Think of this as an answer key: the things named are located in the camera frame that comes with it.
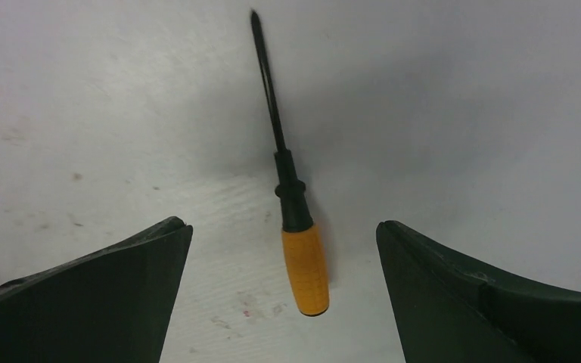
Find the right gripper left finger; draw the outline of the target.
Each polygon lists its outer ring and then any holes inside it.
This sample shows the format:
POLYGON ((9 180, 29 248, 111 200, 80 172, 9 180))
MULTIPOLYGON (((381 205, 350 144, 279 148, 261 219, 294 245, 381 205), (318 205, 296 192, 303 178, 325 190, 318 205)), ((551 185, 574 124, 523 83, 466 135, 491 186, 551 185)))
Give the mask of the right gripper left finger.
POLYGON ((172 216, 0 285, 0 362, 158 362, 192 234, 172 216))

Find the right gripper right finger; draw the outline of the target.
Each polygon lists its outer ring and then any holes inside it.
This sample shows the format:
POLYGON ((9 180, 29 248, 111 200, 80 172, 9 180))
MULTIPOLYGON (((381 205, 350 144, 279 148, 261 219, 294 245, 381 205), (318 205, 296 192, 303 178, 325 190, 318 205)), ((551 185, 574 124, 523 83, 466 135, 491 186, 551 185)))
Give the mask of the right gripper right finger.
POLYGON ((530 280, 397 221, 376 241, 408 362, 581 362, 581 292, 530 280))

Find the orange handled screwdriver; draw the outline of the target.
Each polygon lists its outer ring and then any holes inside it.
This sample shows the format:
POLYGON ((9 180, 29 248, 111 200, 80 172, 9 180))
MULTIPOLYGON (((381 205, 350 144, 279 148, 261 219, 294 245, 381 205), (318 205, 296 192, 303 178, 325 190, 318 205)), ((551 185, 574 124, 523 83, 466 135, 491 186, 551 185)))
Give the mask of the orange handled screwdriver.
POLYGON ((281 242, 287 276, 299 312, 315 317, 330 305, 325 249, 306 200, 306 185, 299 179, 285 143, 263 26, 255 10, 250 12, 250 24, 275 139, 278 175, 275 195, 281 207, 281 242))

